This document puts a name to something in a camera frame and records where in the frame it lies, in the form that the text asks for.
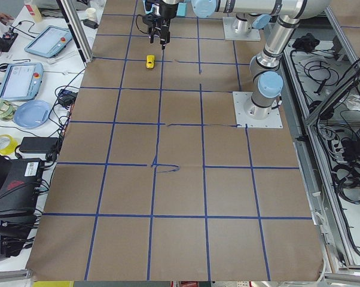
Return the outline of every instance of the white label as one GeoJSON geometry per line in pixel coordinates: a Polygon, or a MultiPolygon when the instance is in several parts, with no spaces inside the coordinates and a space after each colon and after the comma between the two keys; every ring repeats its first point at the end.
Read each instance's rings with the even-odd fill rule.
{"type": "Polygon", "coordinates": [[[38,163],[28,163],[25,176],[35,176],[36,172],[38,171],[38,163]]]}

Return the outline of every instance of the person's hand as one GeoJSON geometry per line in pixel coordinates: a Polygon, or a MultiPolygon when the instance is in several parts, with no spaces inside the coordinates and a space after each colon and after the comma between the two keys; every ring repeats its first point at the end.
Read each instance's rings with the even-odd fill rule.
{"type": "Polygon", "coordinates": [[[5,13],[0,13],[0,22],[2,22],[3,24],[6,24],[6,22],[8,22],[9,20],[13,20],[14,18],[12,18],[10,15],[5,14],[5,13]]]}

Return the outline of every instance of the paper cup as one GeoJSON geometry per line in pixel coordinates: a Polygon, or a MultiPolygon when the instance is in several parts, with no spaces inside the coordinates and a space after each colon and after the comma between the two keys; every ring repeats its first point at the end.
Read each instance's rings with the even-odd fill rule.
{"type": "Polygon", "coordinates": [[[97,23],[97,16],[96,16],[96,9],[95,8],[88,8],[86,9],[87,16],[89,20],[94,21],[97,23]]]}

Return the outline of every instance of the blue tape grid line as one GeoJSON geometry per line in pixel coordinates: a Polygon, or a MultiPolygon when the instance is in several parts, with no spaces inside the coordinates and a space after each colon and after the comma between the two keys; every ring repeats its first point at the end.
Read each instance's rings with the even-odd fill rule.
{"type": "Polygon", "coordinates": [[[206,264],[208,272],[208,281],[210,278],[210,254],[209,254],[209,232],[208,232],[208,201],[206,192],[206,169],[205,169],[205,135],[204,135],[204,113],[203,113],[203,93],[200,84],[200,110],[202,121],[202,151],[203,151],[203,189],[204,189],[204,213],[205,213],[205,244],[206,244],[206,264]]]}
{"type": "MultiPolygon", "coordinates": [[[[99,89],[99,90],[160,91],[159,88],[132,88],[132,87],[117,88],[117,87],[88,87],[88,86],[82,86],[80,88],[88,88],[88,89],[91,88],[93,90],[99,89]]],[[[178,92],[190,91],[190,92],[195,92],[195,93],[199,92],[199,90],[186,90],[186,89],[180,90],[180,89],[175,89],[175,88],[163,88],[162,91],[178,91],[178,92]]],[[[203,90],[202,92],[203,93],[217,93],[217,91],[212,91],[212,90],[203,90]]],[[[222,91],[222,92],[223,93],[231,93],[232,91],[222,91]]]]}
{"type": "MultiPolygon", "coordinates": [[[[135,10],[134,10],[134,14],[136,12],[136,8],[138,6],[138,0],[135,1],[135,10]]],[[[134,21],[132,18],[132,23],[131,23],[131,28],[130,28],[130,36],[132,35],[132,30],[133,30],[133,25],[134,25],[134,21]]],[[[121,74],[121,79],[120,79],[120,87],[122,87],[123,85],[123,80],[124,80],[124,73],[126,71],[126,64],[127,64],[127,57],[128,57],[128,52],[129,52],[129,48],[130,48],[130,43],[131,43],[131,37],[128,40],[128,45],[127,45],[127,51],[126,51],[126,56],[124,58],[124,65],[123,65],[123,72],[121,74]]],[[[117,118],[117,112],[118,112],[118,106],[119,106],[119,101],[120,101],[120,94],[121,94],[121,90],[119,89],[118,92],[118,100],[117,100],[117,104],[115,107],[115,114],[114,114],[114,122],[116,122],[116,118],[117,118]]],[[[111,136],[109,139],[109,145],[108,145],[108,151],[107,151],[107,158],[106,158],[106,165],[104,167],[104,172],[103,172],[103,178],[102,178],[102,185],[100,186],[100,193],[99,193],[99,199],[97,201],[97,208],[96,208],[96,214],[95,214],[95,221],[94,221],[94,227],[93,227],[93,232],[92,232],[92,237],[91,237],[91,245],[90,245],[90,250],[89,250],[89,256],[87,259],[87,267],[86,267],[86,273],[84,275],[84,280],[88,279],[89,276],[89,271],[90,271],[90,264],[91,264],[91,257],[92,257],[92,250],[93,250],[93,245],[94,245],[94,240],[95,240],[95,234],[96,234],[96,227],[97,227],[97,219],[99,217],[99,211],[100,211],[100,204],[102,202],[102,195],[103,195],[103,189],[104,189],[104,184],[105,184],[105,178],[106,178],[106,174],[107,174],[107,167],[108,167],[108,161],[109,161],[109,155],[111,153],[111,148],[112,148],[112,140],[114,137],[114,130],[115,130],[115,123],[112,124],[112,129],[111,129],[111,136]]]]}
{"type": "Polygon", "coordinates": [[[82,217],[138,217],[138,218],[205,218],[205,219],[253,219],[253,220],[312,220],[309,216],[230,216],[230,215],[165,215],[165,214],[117,214],[117,213],[66,213],[44,212],[47,216],[82,216],[82,217]]]}
{"type": "MultiPolygon", "coordinates": [[[[199,75],[202,73],[202,58],[200,52],[200,25],[199,18],[197,18],[197,57],[199,64],[199,75]]],[[[205,216],[205,251],[206,251],[206,268],[208,281],[210,281],[210,254],[209,254],[209,231],[208,231],[208,201],[206,193],[206,171],[205,171],[205,138],[204,138],[204,113],[203,113],[203,86],[199,85],[200,93],[200,121],[202,132],[202,153],[203,153],[203,192],[204,192],[204,216],[205,216]]]]}
{"type": "Polygon", "coordinates": [[[257,195],[256,180],[255,180],[254,169],[253,169],[251,143],[250,143],[250,140],[249,140],[248,126],[245,127],[245,135],[246,135],[246,140],[247,140],[247,143],[248,143],[249,162],[250,162],[250,165],[251,165],[253,189],[254,189],[254,196],[255,196],[255,201],[256,201],[258,224],[260,226],[261,243],[263,245],[266,274],[267,274],[267,277],[268,277],[268,281],[271,281],[269,263],[268,263],[268,258],[267,258],[267,254],[266,254],[266,246],[265,246],[265,239],[264,239],[263,224],[261,222],[260,205],[258,203],[258,195],[257,195]]]}
{"type": "MultiPolygon", "coordinates": [[[[138,4],[139,0],[136,0],[136,4],[135,4],[135,12],[136,12],[136,8],[137,8],[137,4],[138,4]]],[[[105,15],[115,15],[115,16],[120,16],[121,14],[105,14],[105,15]]],[[[200,58],[200,39],[212,39],[212,40],[224,40],[225,39],[214,39],[214,38],[201,38],[200,37],[200,31],[199,31],[199,19],[195,18],[195,17],[189,17],[192,19],[196,19],[197,20],[197,38],[191,38],[191,37],[173,37],[173,38],[187,38],[187,39],[197,39],[198,42],[198,57],[199,57],[199,61],[198,62],[181,62],[181,63],[197,63],[199,65],[199,72],[201,73],[201,64],[215,64],[215,65],[236,65],[236,69],[237,69],[237,80],[239,83],[239,88],[241,90],[241,85],[240,85],[240,75],[239,75],[239,66],[248,66],[249,64],[244,63],[244,64],[240,64],[237,61],[237,53],[236,53],[236,46],[235,43],[233,42],[233,49],[234,49],[234,56],[235,56],[235,63],[218,63],[218,62],[201,62],[201,58],[200,58]]],[[[109,140],[109,148],[108,148],[108,153],[107,153],[107,157],[106,157],[106,162],[105,163],[73,163],[73,162],[60,162],[59,164],[86,164],[86,165],[96,165],[96,166],[104,166],[104,172],[103,172],[103,178],[102,178],[102,185],[100,188],[100,193],[99,193],[99,198],[98,198],[98,203],[97,203],[97,209],[96,209],[96,213],[44,213],[44,215],[48,215],[48,216],[90,216],[90,217],[95,217],[95,221],[94,221],[94,227],[93,227],[93,233],[92,233],[92,238],[91,238],[91,245],[90,245],[90,250],[89,250],[89,257],[87,260],[87,268],[86,268],[86,274],[85,274],[85,278],[84,280],[88,279],[89,276],[89,271],[90,271],[90,264],[91,264],[91,256],[92,256],[92,251],[93,251],[93,245],[94,245],[94,240],[95,240],[95,236],[96,236],[96,228],[97,228],[97,220],[99,217],[119,217],[119,218],[149,218],[150,219],[150,236],[149,236],[149,242],[148,242],[148,264],[147,264],[147,280],[150,279],[150,267],[151,267],[151,248],[152,248],[152,228],[153,228],[153,219],[154,218],[199,218],[199,219],[205,219],[205,232],[206,232],[206,260],[207,260],[207,268],[208,268],[208,280],[211,280],[211,275],[210,275],[210,254],[209,254],[209,234],[208,234],[208,219],[253,219],[253,220],[258,220],[259,225],[260,225],[260,233],[261,233],[261,241],[262,241],[262,245],[263,245],[263,252],[264,252],[264,260],[266,263],[266,271],[267,271],[267,277],[268,280],[270,280],[270,271],[269,271],[269,264],[267,261],[267,255],[266,255],[266,246],[265,246],[265,242],[264,242],[264,235],[263,235],[263,228],[262,228],[262,223],[261,221],[263,220],[311,220],[311,217],[277,217],[277,216],[261,216],[260,215],[260,208],[259,208],[259,204],[258,204],[258,197],[257,197],[257,190],[256,190],[256,186],[255,186],[255,176],[254,176],[254,170],[255,169],[299,169],[298,167],[254,167],[252,164],[252,157],[251,157],[251,148],[250,148],[250,143],[249,143],[249,136],[248,136],[248,128],[246,127],[246,137],[247,137],[247,141],[248,141],[248,151],[249,151],[249,160],[250,160],[250,165],[249,167],[243,166],[207,166],[205,165],[205,138],[204,138],[204,126],[208,126],[208,125],[204,125],[203,122],[203,98],[202,98],[202,94],[203,93],[209,93],[209,92],[215,92],[215,91],[203,91],[202,90],[202,85],[200,84],[200,89],[199,90],[174,90],[174,89],[163,89],[163,70],[164,70],[164,63],[166,62],[171,62],[171,61],[165,61],[164,60],[164,53],[162,55],[161,60],[159,60],[158,62],[161,62],[161,82],[160,82],[160,88],[122,88],[122,84],[123,84],[123,79],[124,79],[124,74],[125,74],[125,70],[126,70],[126,63],[127,61],[137,61],[137,62],[144,62],[144,60],[133,60],[133,59],[128,59],[128,53],[129,53],[129,48],[130,48],[130,42],[131,42],[131,38],[133,36],[137,36],[137,35],[132,35],[133,32],[133,25],[134,25],[134,21],[132,21],[131,24],[131,28],[130,28],[130,35],[117,35],[117,34],[99,34],[102,36],[128,36],[129,37],[129,41],[128,41],[128,45],[127,45],[127,50],[126,50],[126,56],[124,59],[116,59],[116,58],[109,58],[109,57],[98,57],[98,59],[105,59],[105,60],[123,60],[124,61],[124,66],[123,66],[123,72],[122,72],[122,76],[121,76],[121,81],[120,81],[120,86],[119,87],[82,87],[82,88],[92,88],[92,89],[110,89],[110,90],[118,90],[118,100],[117,100],[117,105],[115,107],[115,113],[114,113],[114,120],[111,122],[103,122],[103,121],[71,121],[73,123],[102,123],[102,124],[112,124],[112,130],[111,130],[111,137],[109,140]],[[123,123],[123,122],[117,122],[117,111],[118,111],[118,106],[119,106],[119,101],[120,101],[120,94],[122,90],[154,90],[154,91],[160,91],[160,100],[159,100],[159,109],[158,109],[158,122],[157,123],[123,123]],[[201,126],[201,130],[202,130],[202,152],[203,152],[203,189],[204,189],[204,205],[205,205],[205,214],[204,215],[155,215],[154,214],[154,200],[155,200],[155,183],[156,183],[156,174],[157,174],[157,166],[159,166],[159,164],[157,163],[157,154],[158,154],[158,145],[160,142],[160,126],[164,125],[163,123],[160,122],[160,113],[161,113],[161,97],[162,97],[162,92],[163,91],[198,91],[200,93],[200,110],[201,110],[201,121],[202,124],[196,124],[196,125],[192,125],[192,124],[173,124],[173,125],[184,125],[184,126],[201,126]],[[111,152],[111,147],[112,147],[112,140],[113,140],[113,135],[114,135],[114,130],[116,128],[117,124],[143,124],[143,125],[157,125],[157,146],[156,146],[156,157],[154,162],[152,163],[152,167],[154,166],[154,180],[153,180],[153,185],[152,185],[152,198],[151,198],[151,213],[149,215],[141,215],[141,214],[113,214],[113,213],[100,213],[100,204],[101,204],[101,200],[102,200],[102,193],[103,193],[103,188],[104,188],[104,184],[105,184],[105,178],[106,178],[106,172],[107,172],[107,168],[108,166],[137,166],[137,167],[147,167],[147,164],[127,164],[127,163],[109,163],[109,156],[110,156],[110,152],[111,152]],[[255,192],[255,199],[256,199],[256,206],[257,206],[257,216],[218,216],[218,215],[208,215],[208,201],[207,201],[207,187],[206,187],[206,169],[251,169],[252,171],[252,180],[253,180],[253,185],[254,185],[254,192],[255,192]]]]}
{"type": "MultiPolygon", "coordinates": [[[[111,57],[94,57],[94,59],[102,59],[102,60],[112,60],[112,61],[123,61],[123,59],[119,58],[111,58],[111,57]]],[[[129,62],[146,62],[147,60],[142,59],[127,59],[129,62]]],[[[248,63],[228,63],[228,62],[194,62],[194,61],[169,61],[169,60],[155,60],[155,62],[159,63],[186,63],[186,64],[210,64],[210,65],[234,65],[234,66],[250,66],[248,63]]]]}
{"type": "Polygon", "coordinates": [[[156,176],[157,176],[157,167],[158,167],[158,147],[160,143],[160,117],[161,117],[161,100],[163,98],[163,74],[164,74],[164,57],[165,52],[163,50],[161,54],[162,64],[160,71],[160,92],[158,99],[158,115],[157,115],[157,137],[156,137],[156,150],[155,150],[155,158],[152,162],[151,166],[155,166],[154,170],[154,180],[152,185],[152,200],[151,200],[151,218],[150,218],[150,236],[148,240],[148,263],[147,263],[147,281],[150,280],[151,276],[151,250],[152,250],[152,229],[154,223],[154,208],[155,208],[155,189],[156,189],[156,176]]]}
{"type": "MultiPolygon", "coordinates": [[[[70,165],[87,165],[87,166],[145,166],[148,165],[145,163],[85,163],[85,162],[71,162],[71,161],[60,161],[57,163],[61,164],[70,164],[70,165]]],[[[154,166],[172,166],[176,167],[175,164],[153,164],[154,166]]],[[[276,169],[276,170],[299,170],[299,167],[283,167],[283,166],[208,166],[205,165],[206,169],[276,169]]]]}

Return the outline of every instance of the white desk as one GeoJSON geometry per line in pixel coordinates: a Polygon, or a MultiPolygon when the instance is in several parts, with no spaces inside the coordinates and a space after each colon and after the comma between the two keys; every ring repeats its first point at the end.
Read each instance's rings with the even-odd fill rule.
{"type": "MultiPolygon", "coordinates": [[[[100,20],[102,10],[97,9],[98,13],[98,19],[100,20]]],[[[86,17],[86,14],[84,11],[79,11],[78,15],[80,19],[84,19],[86,17]]],[[[14,21],[14,26],[18,24],[21,20],[29,20],[32,21],[31,16],[29,15],[27,9],[24,7],[18,17],[14,21]]],[[[31,23],[29,22],[23,22],[22,25],[18,26],[19,29],[27,32],[29,29],[31,23]]],[[[36,23],[31,31],[32,32],[41,32],[44,30],[48,25],[54,25],[62,28],[67,28],[67,25],[63,19],[43,19],[42,22],[36,23]]],[[[90,46],[92,46],[96,31],[94,29],[88,28],[83,26],[84,31],[87,35],[87,39],[90,43],[90,46]]],[[[67,47],[58,55],[58,60],[56,63],[49,64],[46,58],[39,57],[36,55],[29,54],[24,51],[24,47],[28,45],[32,38],[28,37],[27,35],[15,31],[19,33],[17,39],[15,40],[12,48],[8,53],[2,53],[0,56],[0,64],[1,63],[16,63],[13,62],[15,59],[30,59],[31,62],[40,62],[44,66],[44,75],[42,84],[39,90],[38,95],[35,99],[44,100],[50,104],[50,107],[53,106],[56,96],[54,94],[54,91],[59,86],[65,86],[67,85],[80,71],[84,69],[84,63],[82,62],[79,52],[77,51],[77,48],[75,46],[74,40],[72,40],[70,43],[68,43],[67,47]]],[[[0,82],[2,82],[4,77],[4,73],[0,72],[0,82]]],[[[82,80],[83,74],[76,77],[76,79],[71,83],[71,86],[80,87],[81,80],[82,80]]],[[[15,102],[16,105],[21,105],[23,102],[15,102]]],[[[63,107],[56,107],[55,111],[59,116],[63,116],[67,114],[67,110],[63,107]]],[[[57,121],[56,115],[53,113],[51,114],[51,119],[54,121],[57,121]]],[[[37,127],[35,129],[23,129],[21,127],[18,127],[14,122],[12,121],[1,121],[0,120],[0,135],[3,134],[9,134],[14,139],[18,141],[18,143],[21,142],[22,138],[25,136],[31,136],[27,132],[32,132],[38,136],[50,136],[55,130],[57,130],[58,126],[54,124],[52,121],[48,120],[46,123],[44,123],[42,126],[37,127]]],[[[25,157],[37,157],[39,155],[33,155],[33,154],[27,154],[25,157]]],[[[47,181],[50,180],[53,173],[53,169],[47,170],[44,172],[43,178],[47,181]]],[[[43,210],[45,200],[47,198],[47,195],[41,195],[38,197],[38,202],[36,204],[36,207],[38,209],[43,210]]],[[[36,230],[32,230],[30,233],[30,237],[34,236],[36,234],[36,230]]],[[[31,249],[24,249],[21,251],[20,255],[17,257],[11,257],[5,260],[0,261],[0,271],[13,271],[13,270],[21,270],[26,267],[27,260],[29,258],[31,249]]],[[[18,282],[10,282],[9,285],[3,284],[1,286],[25,286],[25,281],[18,281],[18,282]]]]}

